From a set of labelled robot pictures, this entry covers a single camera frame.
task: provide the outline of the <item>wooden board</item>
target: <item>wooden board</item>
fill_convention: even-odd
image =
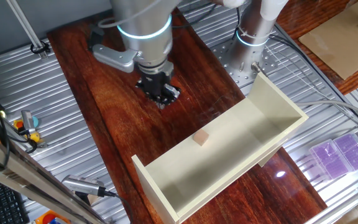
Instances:
[[[170,61],[178,101],[159,110],[134,87],[139,75],[96,61],[87,51],[93,17],[48,34],[49,41],[94,137],[119,195],[134,209],[134,223],[161,223],[142,191],[131,156],[149,164],[236,103],[244,95],[192,29],[175,30]],[[185,23],[182,16],[173,24]],[[104,45],[123,50],[116,29]],[[285,175],[277,178],[277,172]],[[185,223],[304,223],[326,208],[283,150],[208,202]]]
[[[344,80],[358,71],[358,3],[299,38]]]
[[[358,71],[344,81],[320,58],[299,42],[298,38],[336,16],[357,0],[289,0],[279,15],[277,22],[288,35],[302,48],[320,70],[335,84],[343,94],[358,88]]]

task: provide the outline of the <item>cardboard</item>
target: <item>cardboard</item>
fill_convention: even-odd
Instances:
[[[358,71],[358,2],[299,38],[343,79]]]

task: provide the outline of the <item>metal grid surface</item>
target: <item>metal grid surface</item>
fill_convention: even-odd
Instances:
[[[21,110],[39,119],[37,131],[48,146],[31,156],[58,180],[69,174],[89,177],[116,191],[53,51],[47,60],[29,46],[0,55],[0,103],[10,122],[21,117]],[[24,204],[30,220],[48,211],[25,197]],[[92,207],[105,220],[129,223],[118,198],[99,198]]]

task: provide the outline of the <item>wooden panel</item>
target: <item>wooden panel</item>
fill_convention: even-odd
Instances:
[[[350,93],[358,88],[358,71],[346,80],[343,80],[313,52],[301,44],[298,38],[345,10],[348,3],[351,5],[351,3],[355,2],[357,1],[289,0],[277,20],[285,32],[288,33],[343,94]]]
[[[144,195],[131,161],[147,165],[240,102],[244,95],[192,29],[175,30],[170,60],[178,101],[158,110],[134,87],[139,75],[97,62],[87,51],[88,25],[81,21],[48,34],[118,194],[134,209],[134,223],[162,223]],[[175,26],[185,23],[175,17]],[[104,45],[123,49],[116,29]],[[284,171],[282,178],[276,174]],[[317,192],[281,149],[263,169],[253,167],[185,223],[304,223],[326,208]]]

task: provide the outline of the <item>silver tool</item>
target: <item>silver tool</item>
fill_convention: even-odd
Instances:
[[[84,177],[77,177],[75,175],[68,175],[62,180],[62,184],[70,190],[97,195],[100,197],[104,196],[104,184],[98,180],[92,180]]]

